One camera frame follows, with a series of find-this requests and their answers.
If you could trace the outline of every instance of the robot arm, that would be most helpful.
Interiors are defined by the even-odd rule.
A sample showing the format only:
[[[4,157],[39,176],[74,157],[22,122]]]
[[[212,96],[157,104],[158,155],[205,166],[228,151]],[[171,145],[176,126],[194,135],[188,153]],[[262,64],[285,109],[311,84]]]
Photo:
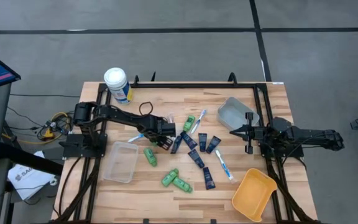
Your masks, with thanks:
[[[230,134],[242,137],[248,142],[246,153],[252,154],[251,140],[258,140],[275,149],[278,156],[288,155],[302,144],[321,146],[338,151],[344,148],[343,138],[334,130],[300,129],[283,118],[274,118],[271,126],[252,127],[252,113],[247,113],[249,124],[233,130]]]
[[[73,123],[81,128],[85,142],[92,147],[98,147],[100,143],[99,134],[95,129],[102,121],[136,127],[138,132],[165,150],[168,150],[173,143],[167,136],[176,134],[175,123],[168,123],[163,117],[152,114],[133,114],[113,105],[98,105],[95,102],[78,103],[75,106]]]

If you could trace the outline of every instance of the orange plastic bin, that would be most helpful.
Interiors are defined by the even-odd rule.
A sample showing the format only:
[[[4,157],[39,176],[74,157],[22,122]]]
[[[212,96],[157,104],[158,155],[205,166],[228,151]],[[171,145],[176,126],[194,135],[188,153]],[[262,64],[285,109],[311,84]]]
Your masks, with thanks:
[[[273,191],[276,182],[257,169],[249,169],[231,202],[233,207],[253,222],[262,221],[262,212]]]

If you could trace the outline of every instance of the wooden table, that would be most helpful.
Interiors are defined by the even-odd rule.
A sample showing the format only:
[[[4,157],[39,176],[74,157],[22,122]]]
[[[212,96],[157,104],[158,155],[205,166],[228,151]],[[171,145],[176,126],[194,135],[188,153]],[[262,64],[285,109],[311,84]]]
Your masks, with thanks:
[[[98,85],[97,82],[86,82],[80,101],[95,101]],[[284,85],[282,83],[276,85],[267,83],[267,86],[273,116],[283,117],[292,122]],[[224,160],[238,183],[229,183],[215,153],[201,152],[200,156],[209,167],[216,184],[215,189],[206,190],[203,171],[187,154],[189,148],[184,142],[176,154],[170,154],[169,151],[155,147],[154,153],[158,166],[152,167],[143,155],[143,149],[151,146],[147,139],[134,142],[139,146],[139,156],[133,180],[130,183],[122,184],[103,180],[112,144],[115,141],[126,142],[138,134],[133,127],[108,122],[106,128],[108,146],[106,157],[101,162],[92,223],[142,223],[144,218],[149,218],[151,223],[209,223],[211,219],[217,219],[218,223],[252,223],[234,210],[231,199],[248,169],[257,168],[267,173],[265,160],[260,155],[260,149],[256,146],[256,142],[253,143],[254,154],[246,154],[244,152],[245,142],[241,138],[229,134],[229,131],[217,120],[218,108],[230,96],[236,97],[256,111],[252,90],[245,88],[134,88],[133,91],[133,102],[129,105],[119,106],[121,109],[138,114],[139,105],[145,101],[151,101],[154,106],[152,114],[166,116],[170,112],[174,113],[177,134],[182,130],[188,115],[192,114],[198,118],[201,110],[207,109],[207,115],[192,138],[198,142],[198,132],[208,134],[207,144],[214,135],[221,138],[222,141],[218,148],[223,153]],[[111,100],[111,104],[117,105],[114,99]],[[69,159],[65,162],[62,180],[66,179],[68,170],[75,160]],[[81,159],[77,163],[68,180],[63,197],[63,208],[70,204],[78,192],[83,160]],[[164,187],[160,183],[163,177],[174,168],[178,168],[180,178],[193,187],[194,191],[191,194],[181,191],[172,184]],[[289,158],[285,163],[285,174],[289,191],[299,206],[311,218],[317,218],[305,168],[299,161]],[[60,182],[55,208],[58,207],[62,185],[63,181]],[[283,219],[286,219],[281,193],[278,194],[278,197]],[[85,217],[87,203],[88,193],[83,200],[81,218]],[[271,199],[263,212],[262,219],[263,223],[275,223]]]

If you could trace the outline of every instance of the toothbrush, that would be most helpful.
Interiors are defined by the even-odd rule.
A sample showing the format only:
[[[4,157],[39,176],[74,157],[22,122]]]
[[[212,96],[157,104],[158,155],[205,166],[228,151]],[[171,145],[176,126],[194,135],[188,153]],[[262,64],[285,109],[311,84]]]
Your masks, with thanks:
[[[206,110],[203,110],[203,111],[201,112],[200,118],[198,118],[196,124],[194,125],[194,128],[191,130],[191,133],[192,133],[192,134],[193,134],[193,133],[196,131],[196,129],[198,128],[198,125],[200,124],[201,119],[203,118],[203,116],[204,116],[205,114],[206,114]]]
[[[219,151],[219,149],[215,149],[215,153],[218,156],[219,160],[221,161],[222,168],[223,168],[224,172],[226,173],[227,177],[229,178],[230,182],[236,182],[236,180],[234,179],[233,175],[231,174],[231,172],[227,168],[226,163],[224,163],[222,154]]]
[[[139,134],[139,135],[137,135],[136,137],[131,138],[130,140],[128,140],[128,142],[133,142],[133,141],[138,140],[138,139],[140,139],[140,138],[142,138],[142,137],[144,137],[144,134]]]

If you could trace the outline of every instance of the green object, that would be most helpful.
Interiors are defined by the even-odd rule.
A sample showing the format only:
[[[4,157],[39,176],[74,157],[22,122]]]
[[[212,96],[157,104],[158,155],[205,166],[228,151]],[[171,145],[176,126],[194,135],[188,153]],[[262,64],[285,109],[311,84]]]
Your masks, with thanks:
[[[175,180],[173,180],[173,184],[177,187],[179,187],[180,189],[182,189],[184,192],[189,192],[191,193],[193,191],[193,189],[190,187],[189,184],[187,184],[184,180],[180,179],[179,177],[175,178]]]
[[[169,184],[171,184],[171,182],[175,179],[175,177],[177,177],[179,174],[179,170],[178,169],[173,169],[169,172],[168,175],[166,175],[164,177],[164,179],[161,180],[161,183],[168,187]]]
[[[143,150],[144,155],[152,166],[157,165],[157,158],[153,154],[153,150],[151,148],[145,148]]]
[[[193,125],[195,119],[196,118],[193,115],[189,115],[189,117],[187,117],[187,121],[185,122],[185,125],[183,125],[183,130],[186,131],[186,132],[188,130],[190,130],[190,128]]]

